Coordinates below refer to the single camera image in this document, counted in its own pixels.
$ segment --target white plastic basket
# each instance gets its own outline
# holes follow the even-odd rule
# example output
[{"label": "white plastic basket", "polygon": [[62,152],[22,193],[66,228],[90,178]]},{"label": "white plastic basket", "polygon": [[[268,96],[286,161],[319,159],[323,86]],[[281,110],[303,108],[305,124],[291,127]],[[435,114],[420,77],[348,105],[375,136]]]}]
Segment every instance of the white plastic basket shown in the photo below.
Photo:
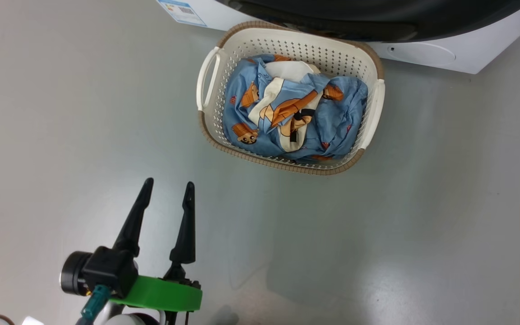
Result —
[{"label": "white plastic basket", "polygon": [[[314,64],[324,74],[355,76],[367,84],[367,107],[357,140],[349,154],[341,160],[329,160],[321,164],[299,164],[284,158],[258,156],[233,146],[227,140],[223,133],[222,121],[226,84],[241,59],[258,54],[280,54],[293,60]],[[204,81],[212,66],[208,92],[204,97]],[[260,21],[243,23],[227,31],[202,64],[196,86],[200,127],[214,147],[234,156],[288,171],[333,175],[352,167],[370,144],[384,103],[383,78],[380,58],[368,45],[345,43],[289,31]]]}]

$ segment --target clothing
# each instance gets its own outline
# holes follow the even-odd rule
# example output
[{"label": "clothing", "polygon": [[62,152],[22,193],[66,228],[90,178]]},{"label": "clothing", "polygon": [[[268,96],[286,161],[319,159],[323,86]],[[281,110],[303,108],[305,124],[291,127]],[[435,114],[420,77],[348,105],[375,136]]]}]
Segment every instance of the clothing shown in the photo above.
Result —
[{"label": "clothing", "polygon": [[316,66],[286,57],[241,60],[226,86],[224,133],[260,156],[341,158],[357,137],[367,92],[357,78],[330,79]]}]

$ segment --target gray floor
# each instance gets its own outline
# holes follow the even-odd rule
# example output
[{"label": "gray floor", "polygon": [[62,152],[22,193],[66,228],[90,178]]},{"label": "gray floor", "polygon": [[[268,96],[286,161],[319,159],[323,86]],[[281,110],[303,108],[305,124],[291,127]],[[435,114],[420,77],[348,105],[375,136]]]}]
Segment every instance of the gray floor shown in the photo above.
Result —
[{"label": "gray floor", "polygon": [[520,39],[476,76],[384,61],[369,150],[314,177],[200,134],[221,35],[153,0],[0,1],[0,313],[74,323],[65,257],[109,245],[152,176],[151,276],[196,183],[192,324],[520,325]]}]

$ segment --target blue and white sticker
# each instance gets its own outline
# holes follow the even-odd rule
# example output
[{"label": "blue and white sticker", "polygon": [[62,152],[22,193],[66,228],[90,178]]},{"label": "blue and white sticker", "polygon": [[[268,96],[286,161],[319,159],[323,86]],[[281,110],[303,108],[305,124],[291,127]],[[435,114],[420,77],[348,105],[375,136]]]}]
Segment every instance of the blue and white sticker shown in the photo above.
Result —
[{"label": "blue and white sticker", "polygon": [[206,27],[206,24],[189,4],[174,0],[158,0],[158,2],[178,23]]}]

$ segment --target qr code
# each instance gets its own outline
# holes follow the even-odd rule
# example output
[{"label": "qr code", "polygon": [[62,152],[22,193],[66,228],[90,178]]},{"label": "qr code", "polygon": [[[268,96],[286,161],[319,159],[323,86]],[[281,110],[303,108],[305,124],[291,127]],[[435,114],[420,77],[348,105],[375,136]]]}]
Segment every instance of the qr code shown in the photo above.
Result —
[{"label": "qr code", "polygon": [[183,12],[183,13],[194,14],[192,9],[190,9],[190,8],[184,8],[184,7],[178,7],[178,8],[180,8],[180,11]]}]

